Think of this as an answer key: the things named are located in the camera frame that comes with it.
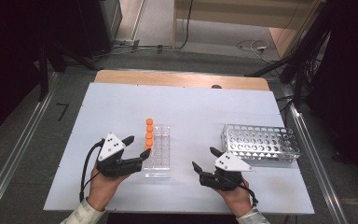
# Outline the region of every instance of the gray floor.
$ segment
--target gray floor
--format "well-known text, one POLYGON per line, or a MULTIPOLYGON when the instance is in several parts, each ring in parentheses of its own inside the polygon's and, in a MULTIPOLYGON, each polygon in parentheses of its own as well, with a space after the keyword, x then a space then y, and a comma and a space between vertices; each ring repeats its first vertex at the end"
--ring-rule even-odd
MULTIPOLYGON (((144 41, 143 44, 149 44, 151 43, 149 42, 150 39, 142 34, 142 27, 145 28, 141 24, 138 37, 141 41, 144 41)), ((190 44, 194 43, 193 38, 189 38, 191 40, 189 41, 190 44)), ((268 39, 270 36, 260 35, 255 38, 268 39)), ((161 54, 157 54, 155 50, 146 50, 105 56, 93 61, 105 69, 189 71, 231 76, 250 74, 266 65, 265 62, 254 57, 252 52, 248 56, 228 55, 230 50, 224 50, 224 52, 219 54, 199 50, 191 52, 188 49, 183 51, 164 51, 161 54)), ((280 98, 283 96, 282 85, 277 81, 275 74, 266 74, 264 77, 269 80, 268 84, 276 97, 280 98)), ((61 220, 69 215, 68 212, 45 212, 43 211, 43 205, 47 198, 54 172, 75 124, 84 94, 95 75, 95 71, 87 70, 81 65, 72 65, 65 74, 59 75, 55 92, 47 110, 40 120, 0 201, 0 223, 60 223, 61 220), (57 105, 57 103, 69 105, 61 121, 58 121, 58 119, 62 115, 63 107, 57 105)), ((34 112, 38 93, 39 89, 37 87, 22 101, 0 128, 0 171, 21 136, 28 119, 34 112)), ((278 103, 280 108, 285 104, 285 102, 278 103)), ((313 143, 330 176, 338 198, 343 202, 342 205, 347 219, 349 223, 358 223, 358 167, 353 164, 344 164, 340 161, 331 160, 335 150, 331 145, 329 131, 318 118, 312 116, 306 105, 302 105, 302 108, 313 143)), ((295 128, 290 117, 288 127, 295 128)), ((299 216, 298 223, 333 223, 306 154, 299 159, 299 164, 304 180, 309 185, 309 193, 316 214, 299 216)), ((267 217, 271 223, 282 223, 283 220, 282 216, 267 215, 267 217)))

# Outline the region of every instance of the sleeve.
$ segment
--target sleeve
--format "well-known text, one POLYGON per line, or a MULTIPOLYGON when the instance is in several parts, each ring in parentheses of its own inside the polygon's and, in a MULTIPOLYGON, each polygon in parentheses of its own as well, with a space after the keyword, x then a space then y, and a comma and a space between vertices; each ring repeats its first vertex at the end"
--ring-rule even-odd
POLYGON ((239 224, 269 224, 266 218, 257 210, 256 207, 252 208, 252 210, 242 217, 237 217, 237 221, 239 224))
POLYGON ((61 224, 95 224, 104 212, 99 212, 91 207, 87 200, 83 200, 78 208, 61 224))

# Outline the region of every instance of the desk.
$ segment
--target desk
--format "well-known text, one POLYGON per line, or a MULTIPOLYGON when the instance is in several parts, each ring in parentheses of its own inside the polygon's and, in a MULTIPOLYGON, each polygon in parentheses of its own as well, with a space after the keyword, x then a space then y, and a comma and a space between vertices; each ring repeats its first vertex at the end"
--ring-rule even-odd
MULTIPOLYGON (((184 3, 183 1, 174 2, 173 46, 176 37, 176 20, 186 20, 188 15, 190 0, 185 0, 184 3)), ((296 46, 303 31, 313 23, 321 2, 321 0, 195 0, 190 19, 269 27, 277 51, 281 57, 285 57, 296 46)))
MULTIPOLYGON (((106 207, 107 211, 230 213, 218 194, 200 185, 191 162, 195 161, 205 171, 214 171, 215 157, 209 152, 209 147, 221 148, 220 133, 225 122, 283 126, 274 96, 262 78, 101 71, 95 82, 89 85, 44 209, 76 208, 85 157, 89 148, 108 132, 114 132, 120 138, 133 134, 135 141, 126 148, 123 158, 139 156, 145 143, 147 116, 156 123, 172 126, 171 177, 151 179, 145 178, 142 172, 133 174, 120 185, 115 199, 106 207), (163 86, 175 79, 178 83, 174 87, 163 86), (258 83, 256 86, 260 90, 210 88, 211 84, 217 84, 243 89, 249 86, 246 82, 258 83)), ((296 162, 288 168, 255 167, 254 172, 243 174, 260 201, 258 208, 261 212, 314 213, 296 162)))

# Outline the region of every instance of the floor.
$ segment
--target floor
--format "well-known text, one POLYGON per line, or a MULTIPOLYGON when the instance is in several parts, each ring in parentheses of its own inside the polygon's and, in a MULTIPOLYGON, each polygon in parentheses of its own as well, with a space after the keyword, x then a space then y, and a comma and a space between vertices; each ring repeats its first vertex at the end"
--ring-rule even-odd
MULTIPOLYGON (((142 45, 171 44, 171 21, 158 18, 171 17, 171 3, 164 0, 145 1, 139 27, 133 38, 140 39, 142 45)), ((179 30, 176 33, 180 35, 183 31, 182 21, 178 21, 177 27, 179 30)), ((132 33, 127 34, 129 35, 123 35, 121 38, 131 39, 132 33)), ((112 53, 123 51, 120 50, 114 50, 112 53)), ((93 62, 104 66, 105 69, 189 71, 242 76, 265 67, 268 63, 263 59, 279 60, 267 29, 236 25, 229 28, 219 23, 192 21, 189 26, 188 43, 183 50, 164 51, 161 54, 157 54, 156 50, 111 54, 94 59, 93 62), (245 45, 249 43, 242 43, 242 48, 237 46, 244 40, 262 40, 257 44, 269 42, 269 50, 263 52, 260 59, 250 50, 249 45, 245 45)), ((263 76, 268 80, 276 98, 286 95, 282 84, 277 81, 277 75, 281 71, 282 69, 277 69, 263 76)), ((43 211, 43 205, 84 94, 95 75, 95 71, 77 64, 69 66, 65 74, 52 75, 52 93, 46 106, 43 107, 37 102, 39 89, 35 88, 1 126, 0 175, 7 175, 10 181, 1 185, 4 192, 0 195, 0 223, 60 223, 69 215, 70 212, 43 211), (68 105, 67 110, 62 116, 65 105, 68 105), (33 114, 37 109, 40 109, 41 116, 34 120, 35 126, 30 128, 33 123, 30 124, 28 121, 34 118, 33 114), (19 146, 19 139, 25 137, 21 134, 23 130, 30 131, 32 137, 25 141, 24 145, 19 146), (11 167, 4 167, 13 151, 19 152, 21 159, 11 167)), ((278 101, 278 104, 283 108, 286 102, 278 101)), ((331 144, 330 132, 321 120, 312 115, 306 105, 302 105, 302 108, 308 132, 341 202, 348 223, 358 223, 358 167, 331 159, 335 149, 331 144)), ((291 116, 287 118, 288 126, 296 127, 291 116)), ((331 218, 308 155, 304 155, 299 164, 304 180, 309 186, 315 215, 298 216, 298 223, 336 223, 331 218)), ((274 215, 267 215, 267 218, 271 223, 282 223, 284 220, 284 217, 274 215)), ((106 220, 107 216, 104 216, 100 223, 105 223, 106 220)))

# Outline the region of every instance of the person's right hand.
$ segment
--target person's right hand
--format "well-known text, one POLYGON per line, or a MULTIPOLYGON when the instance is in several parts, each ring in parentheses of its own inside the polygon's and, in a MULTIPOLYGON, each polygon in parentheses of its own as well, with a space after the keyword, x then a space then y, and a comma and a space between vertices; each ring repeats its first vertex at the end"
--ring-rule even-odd
MULTIPOLYGON (((248 181, 243 179, 243 183, 249 188, 248 181)), ((222 191, 220 189, 215 189, 215 191, 223 197, 228 208, 236 217, 242 217, 252 209, 251 197, 245 189, 237 187, 232 191, 222 191)))

